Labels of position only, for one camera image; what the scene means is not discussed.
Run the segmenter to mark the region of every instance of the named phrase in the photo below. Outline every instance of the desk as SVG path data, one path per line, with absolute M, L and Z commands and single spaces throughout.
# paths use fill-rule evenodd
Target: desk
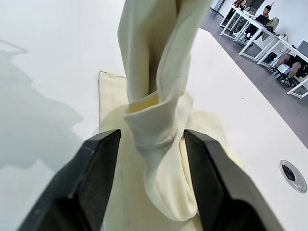
M 278 55 L 270 64 L 266 64 L 264 63 L 263 61 L 266 59 L 266 57 L 278 46 L 282 44 L 286 50 L 284 52 L 281 52 L 280 55 Z M 283 38 L 281 37 L 278 37 L 278 40 L 273 44 L 273 46 L 267 51 L 264 53 L 263 57 L 258 61 L 257 64 L 261 64 L 261 65 L 264 65 L 264 66 L 274 66 L 277 61 L 279 60 L 279 58 L 287 53 L 287 52 L 294 52 L 296 55 L 298 55 L 299 57 L 301 57 L 305 62 L 308 63 L 308 57 L 305 56 L 304 54 L 302 54 L 301 52 L 299 52 L 297 49 L 293 48 L 286 40 L 284 40 Z M 301 86 L 303 86 L 306 82 L 308 82 L 308 77 L 305 78 L 305 80 L 303 80 L 301 83 L 299 83 L 298 85 L 296 85 L 294 88 L 292 88 L 290 91 L 287 92 L 288 95 L 294 95 L 300 99 L 304 98 L 306 95 L 308 95 L 308 91 L 303 94 L 303 95 L 299 95 L 297 93 L 295 93 L 294 91 L 298 88 L 300 88 Z
M 263 55 L 274 43 L 275 43 L 275 41 L 278 40 L 278 37 L 277 37 L 276 35 L 274 35 L 273 33 L 270 33 L 261 23 L 259 23 L 258 21 L 256 21 L 256 20 L 250 18 L 248 15 L 244 14 L 244 12 L 242 12 L 242 11 L 239 10 L 238 8 L 236 8 L 236 7 L 234 7 L 234 6 L 231 6 L 229 12 L 230 12 L 231 10 L 235 10 L 235 12 L 234 12 L 233 16 L 231 17 L 231 19 L 230 19 L 230 20 L 228 21 L 228 23 L 226 24 L 226 26 L 224 27 L 224 29 L 222 30 L 222 32 L 221 32 L 220 35 L 225 35 L 225 36 L 227 36 L 227 37 L 229 37 L 229 38 L 232 38 L 233 41 L 237 42 L 237 41 L 239 40 L 239 38 L 241 37 L 241 35 L 242 35 L 242 34 L 246 31 L 246 29 L 249 27 L 249 25 L 250 25 L 250 24 L 254 25 L 255 27 L 258 28 L 258 31 L 250 38 L 250 40 L 247 42 L 246 46 L 241 50 L 241 52 L 240 52 L 239 54 L 240 54 L 240 55 L 243 55 L 243 56 L 246 56 L 247 58 L 250 58 L 250 59 L 252 59 L 252 60 L 254 60 L 254 61 L 258 60 L 258 59 L 259 59 L 259 58 L 260 58 L 260 57 L 261 57 L 261 56 L 262 56 L 262 55 Z M 240 16 L 240 17 L 237 19 L 236 22 L 238 22 L 239 19 L 240 19 L 241 17 L 244 18 L 244 19 L 246 19 L 247 22 L 246 22 L 246 24 L 243 26 L 243 28 L 239 31 L 238 35 L 237 35 L 236 37 L 232 37 L 232 36 L 226 34 L 225 31 L 226 31 L 227 29 L 229 29 L 229 25 L 231 24 L 231 21 L 235 18 L 236 14 L 238 14 L 238 15 Z M 227 17 L 227 16 L 225 16 L 225 17 L 222 19 L 221 23 L 219 24 L 220 26 L 221 26 L 221 25 L 223 24 L 223 22 L 226 20 L 226 17 Z M 258 36 L 260 33 L 262 33 L 262 32 L 269 34 L 272 38 L 274 38 L 274 40 L 272 40 L 271 42 L 269 42 L 269 43 L 267 44 L 267 46 L 266 46 L 256 57 L 252 57 L 252 56 L 250 56 L 250 55 L 248 55 L 248 54 L 245 54 L 244 52 L 247 50 L 247 48 L 255 41 L 255 39 L 257 38 L 257 36 Z
M 307 181 L 307 148 L 214 37 L 201 29 L 191 51 L 187 91 L 195 97 L 196 110 L 219 117 L 231 150 L 246 160 L 246 173 L 283 228 L 307 230 L 308 194 L 294 190 L 278 166 L 282 159 L 290 161 Z

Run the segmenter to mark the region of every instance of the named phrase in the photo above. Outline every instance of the laptop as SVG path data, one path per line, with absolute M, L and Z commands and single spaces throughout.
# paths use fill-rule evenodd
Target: laptop
M 267 23 L 270 22 L 270 19 L 261 14 L 256 18 L 256 21 L 260 22 L 263 25 L 266 25 Z
M 302 43 L 297 48 L 299 52 L 308 57 L 308 42 L 302 41 Z

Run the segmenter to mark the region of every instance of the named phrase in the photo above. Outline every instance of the cream fabric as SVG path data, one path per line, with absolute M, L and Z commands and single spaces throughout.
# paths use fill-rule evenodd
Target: cream fabric
M 189 52 L 209 5 L 209 0 L 127 0 L 119 25 L 130 103 L 124 120 L 146 161 L 147 195 L 171 220 L 188 220 L 197 211 L 179 146 L 185 126 L 179 123 L 187 123 L 192 106 L 190 97 L 182 96 Z
M 125 85 L 122 78 L 104 73 L 103 87 L 108 89 L 100 89 L 104 94 L 100 102 L 109 100 L 103 105 L 102 114 L 106 116 L 102 116 L 101 131 L 122 130 L 106 213 L 107 231 L 200 230 L 181 136 L 193 105 L 192 98 L 185 93 L 189 52 L 210 3 L 125 3 L 118 40 L 127 75 L 127 98 L 120 89 Z
M 128 103 L 126 86 L 125 78 L 104 71 L 100 72 L 100 132 L 116 128 L 121 129 L 122 132 L 113 187 L 105 214 L 105 230 L 201 231 L 198 215 L 184 222 L 173 221 L 164 216 L 150 201 L 143 181 L 145 162 L 133 146 L 129 127 L 122 117 L 122 112 Z M 230 151 L 221 124 L 217 116 L 211 113 L 193 111 L 190 113 L 187 124 L 179 124 L 179 130 L 185 126 L 187 129 L 208 134 L 218 140 L 228 156 L 243 168 L 244 164 Z M 189 169 L 185 141 L 181 140 L 179 146 L 183 169 Z

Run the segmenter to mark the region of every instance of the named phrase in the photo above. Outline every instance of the desk leg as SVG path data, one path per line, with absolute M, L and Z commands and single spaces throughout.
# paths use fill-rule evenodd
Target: desk leg
M 246 31 L 246 29 L 249 27 L 250 23 L 247 21 L 245 23 L 245 25 L 243 26 L 243 28 L 240 30 L 240 32 L 238 33 L 237 36 L 235 36 L 234 38 L 234 42 L 237 42 L 239 40 L 239 38 L 242 36 L 242 34 Z
M 303 95 L 299 95 L 299 94 L 296 94 L 296 93 L 293 93 L 296 89 L 300 88 L 301 86 L 303 86 L 306 82 L 308 81 L 308 77 L 306 77 L 306 79 L 301 82 L 300 84 L 298 84 L 296 87 L 292 88 L 291 90 L 289 90 L 287 92 L 288 95 L 294 95 L 294 96 L 297 96 L 298 98 L 302 99 L 304 98 L 306 95 L 308 95 L 308 92 L 306 92 L 305 94 Z
M 226 16 L 222 19 L 221 23 L 219 24 L 219 26 L 222 26 L 223 22 L 226 20 L 228 14 L 230 13 L 230 11 L 232 10 L 233 8 L 231 7 L 228 11 L 228 13 L 226 14 Z
M 259 62 L 257 62 L 257 64 L 259 65 L 259 64 L 261 64 L 262 62 L 263 62 L 263 60 L 265 60 L 266 59 L 266 57 L 268 56 L 268 54 L 270 54 L 271 52 L 272 52 L 272 50 L 274 50 L 275 49 L 275 47 L 277 47 L 278 46 L 278 44 L 280 43 L 280 41 L 277 41 L 276 43 L 275 43 L 275 45 L 274 46 L 272 46 L 272 48 L 271 49 L 269 49 L 269 51 L 268 52 L 266 52 L 265 53 L 265 55 L 259 60 Z
M 259 58 L 261 58 L 262 55 L 265 54 L 265 52 L 266 52 L 272 45 L 274 45 L 274 43 L 275 43 L 275 40 L 272 40 L 271 42 L 269 42 L 269 43 L 266 45 L 266 47 L 265 47 L 262 51 L 260 51 L 260 53 L 254 58 L 254 61 L 255 61 L 255 62 L 258 62 Z
M 223 35 L 226 31 L 226 29 L 229 27 L 229 25 L 231 24 L 231 21 L 233 20 L 233 18 L 236 16 L 237 12 L 234 12 L 233 16 L 231 17 L 231 19 L 228 21 L 228 23 L 226 24 L 225 28 L 223 28 L 222 32 L 220 35 Z
M 256 37 L 262 32 L 262 29 L 259 29 L 248 41 L 248 43 L 246 44 L 246 46 L 241 50 L 239 55 L 242 55 L 244 53 L 245 50 L 247 50 L 247 48 L 255 41 Z
M 233 26 L 231 28 L 227 28 L 227 30 L 233 30 L 235 28 L 235 25 L 239 22 L 241 16 L 235 21 L 235 23 L 233 24 Z

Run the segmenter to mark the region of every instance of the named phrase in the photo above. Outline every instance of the gray floor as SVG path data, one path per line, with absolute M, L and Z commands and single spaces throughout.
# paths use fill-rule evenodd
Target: gray floor
M 220 36 L 222 28 L 219 27 L 219 23 L 221 20 L 221 15 L 210 10 L 201 28 L 209 31 L 215 37 L 308 148 L 308 96 L 299 100 L 297 97 L 287 95 L 286 92 L 289 89 L 278 83 L 274 75 L 255 62 L 240 56 L 239 52 L 243 47 L 230 38 Z M 258 47 L 251 47 L 247 53 L 258 53 Z

